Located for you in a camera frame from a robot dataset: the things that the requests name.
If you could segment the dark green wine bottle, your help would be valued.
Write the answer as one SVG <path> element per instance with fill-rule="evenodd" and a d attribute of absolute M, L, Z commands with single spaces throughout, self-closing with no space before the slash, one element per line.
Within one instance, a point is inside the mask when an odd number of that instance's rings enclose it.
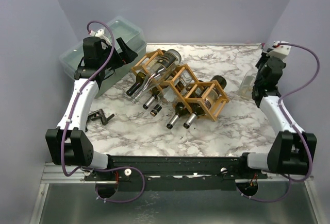
<path fill-rule="evenodd" d="M 159 53 L 159 49 L 157 51 L 152 51 L 150 53 L 147 53 L 144 55 L 144 57 L 139 61 L 139 65 L 143 63 L 149 62 L 149 64 L 146 66 L 146 68 L 149 70 L 158 60 L 159 57 L 161 57 L 166 51 L 162 50 L 162 54 Z M 136 74 L 136 81 L 135 83 L 126 91 L 126 94 L 128 96 L 132 96 L 133 93 L 141 87 L 143 84 L 143 81 L 145 79 L 146 73 L 143 70 L 140 70 Z"/>

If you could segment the green wine bottle brown label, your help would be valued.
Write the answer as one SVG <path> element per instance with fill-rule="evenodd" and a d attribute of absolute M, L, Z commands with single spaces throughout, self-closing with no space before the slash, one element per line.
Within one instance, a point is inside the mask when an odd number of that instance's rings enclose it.
<path fill-rule="evenodd" d="M 161 90 L 158 89 L 158 86 L 169 78 L 176 67 L 177 63 L 173 63 L 168 68 L 160 63 L 156 63 L 149 70 L 141 86 L 141 91 L 136 95 L 136 98 L 139 98 L 143 94 L 151 92 L 150 98 L 142 106 L 145 110 L 147 110 L 152 105 L 152 103 L 157 100 L 158 94 L 161 92 Z"/>

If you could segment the green wine bottle white label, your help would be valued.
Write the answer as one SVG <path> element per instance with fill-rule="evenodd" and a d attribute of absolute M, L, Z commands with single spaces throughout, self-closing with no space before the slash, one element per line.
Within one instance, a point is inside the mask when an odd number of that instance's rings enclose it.
<path fill-rule="evenodd" d="M 189 96 L 190 98 L 197 98 L 199 97 L 202 93 L 204 92 L 203 88 L 196 88 L 195 91 Z M 174 116 L 171 118 L 171 120 L 167 123 L 167 128 L 168 129 L 172 129 L 173 126 L 176 124 L 176 122 L 185 115 L 190 114 L 190 112 L 188 111 L 187 107 L 182 103 L 182 102 L 178 102 L 175 105 L 175 114 Z"/>

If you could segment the clear bottle black cap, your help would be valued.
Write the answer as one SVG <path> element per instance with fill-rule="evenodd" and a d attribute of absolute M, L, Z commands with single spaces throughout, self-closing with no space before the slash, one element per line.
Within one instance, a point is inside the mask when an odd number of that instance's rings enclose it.
<path fill-rule="evenodd" d="M 246 72 L 239 87 L 238 95 L 245 100 L 252 100 L 252 90 L 257 75 L 257 69 L 253 68 Z"/>

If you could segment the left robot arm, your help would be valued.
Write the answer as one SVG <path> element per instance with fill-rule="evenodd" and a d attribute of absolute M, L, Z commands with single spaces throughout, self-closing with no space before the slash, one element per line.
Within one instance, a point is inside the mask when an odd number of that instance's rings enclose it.
<path fill-rule="evenodd" d="M 122 38 L 117 38 L 121 52 L 105 39 L 87 37 L 83 40 L 83 57 L 74 73 L 74 90 L 61 121 L 55 129 L 48 129 L 45 139 L 53 162 L 62 166 L 95 168 L 97 175 L 109 180 L 114 175 L 110 157 L 96 152 L 86 136 L 86 123 L 91 104 L 102 82 L 106 70 L 115 70 L 137 58 Z"/>

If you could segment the clear square liquor bottle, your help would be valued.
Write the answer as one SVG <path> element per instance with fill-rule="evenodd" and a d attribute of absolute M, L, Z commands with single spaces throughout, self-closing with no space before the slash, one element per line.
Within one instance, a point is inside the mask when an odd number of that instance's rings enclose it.
<path fill-rule="evenodd" d="M 192 77 L 190 76 L 189 72 L 187 70 L 183 70 L 174 81 L 175 89 L 183 95 L 187 92 L 188 84 L 191 81 Z M 176 92 L 170 85 L 166 86 L 165 89 L 162 90 L 160 94 L 158 94 L 158 98 L 158 104 L 150 111 L 150 115 L 153 117 L 161 111 L 164 105 L 171 105 L 175 102 L 178 102 L 179 100 Z"/>

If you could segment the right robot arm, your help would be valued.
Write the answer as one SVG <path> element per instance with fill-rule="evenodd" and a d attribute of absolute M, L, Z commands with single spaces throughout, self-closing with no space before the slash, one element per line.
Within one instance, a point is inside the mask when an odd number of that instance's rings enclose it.
<path fill-rule="evenodd" d="M 265 114 L 276 138 L 267 153 L 244 153 L 244 162 L 237 166 L 238 175 L 250 178 L 256 170 L 276 174 L 304 175 L 312 169 L 317 138 L 295 124 L 284 104 L 277 83 L 286 64 L 263 52 L 256 64 L 257 74 L 252 88 L 252 99 Z"/>

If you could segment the green bottle silver capsule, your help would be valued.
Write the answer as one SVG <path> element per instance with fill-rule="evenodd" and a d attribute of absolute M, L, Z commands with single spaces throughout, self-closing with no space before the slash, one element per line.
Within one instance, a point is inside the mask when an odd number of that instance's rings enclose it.
<path fill-rule="evenodd" d="M 224 106 L 229 103 L 229 98 L 224 92 L 226 85 L 225 78 L 219 75 L 213 76 L 209 82 L 195 84 L 194 88 L 203 87 L 204 89 L 197 97 L 188 97 L 192 112 L 183 127 L 189 129 L 199 117 L 203 116 L 216 121 Z"/>

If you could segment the tall clear glass bottle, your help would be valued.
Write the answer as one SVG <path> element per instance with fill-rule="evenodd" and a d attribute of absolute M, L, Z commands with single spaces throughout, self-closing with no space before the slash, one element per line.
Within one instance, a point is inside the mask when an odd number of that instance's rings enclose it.
<path fill-rule="evenodd" d="M 167 50 L 148 70 L 142 86 L 133 94 L 131 101 L 137 103 L 144 94 L 160 85 L 180 64 L 181 60 L 182 57 L 178 51 Z"/>

